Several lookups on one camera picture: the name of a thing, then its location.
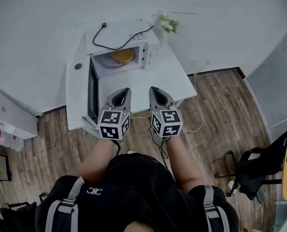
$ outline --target person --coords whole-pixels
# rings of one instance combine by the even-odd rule
[[[139,153],[121,154],[113,159],[114,143],[100,139],[75,176],[59,178],[36,210],[35,227],[44,232],[49,207],[67,199],[81,176],[84,184],[76,197],[78,231],[170,232],[209,231],[205,207],[207,182],[188,154],[179,136],[166,142],[171,173],[156,159]],[[239,230],[234,208],[218,187],[212,187],[213,205],[227,216],[229,231]],[[52,231],[66,229],[69,217],[54,216]],[[220,218],[212,231],[224,231]]]

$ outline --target black t-shirt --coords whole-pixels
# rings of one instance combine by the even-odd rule
[[[76,180],[74,176],[63,176],[56,181],[37,208],[37,232],[45,231],[50,205],[55,200],[67,198]],[[218,187],[213,189],[214,205],[226,212],[230,232],[237,232],[239,220],[234,208],[226,201],[222,190]],[[160,232],[208,231],[204,196],[204,186],[197,186],[188,193],[176,188],[172,175],[154,158],[138,153],[120,155],[110,162],[99,183],[91,185],[86,182],[81,188],[76,198],[78,231],[122,232],[134,221]],[[67,222],[56,225],[58,219],[63,219],[62,216],[54,216],[52,231],[69,225]]]

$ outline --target wall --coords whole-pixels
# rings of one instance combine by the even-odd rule
[[[274,141],[287,130],[287,35],[247,81]]]
[[[187,73],[240,66],[248,76],[287,32],[287,0],[0,0],[0,89],[31,113],[61,106],[86,29],[157,11],[180,21],[169,45]]]

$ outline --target backpack strap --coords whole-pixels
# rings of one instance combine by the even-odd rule
[[[203,201],[203,205],[205,207],[209,232],[212,232],[209,219],[213,219],[213,218],[221,218],[224,232],[229,232],[229,223],[228,223],[228,219],[227,219],[227,215],[225,211],[221,207],[213,205],[214,190],[212,186],[206,185],[205,189],[206,189],[206,194],[205,194],[205,198]]]
[[[78,180],[76,180],[74,186],[71,188],[67,199],[63,199],[63,201],[55,200],[51,204],[46,217],[45,232],[52,232],[53,218],[57,209],[60,212],[71,215],[71,232],[78,231],[79,209],[76,204],[76,197],[80,194],[83,184],[84,180],[82,177],[80,177]]]

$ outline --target vase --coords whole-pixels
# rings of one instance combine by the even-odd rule
[[[164,47],[167,44],[169,33],[161,25],[159,18],[154,23],[154,33],[160,42],[160,47]]]

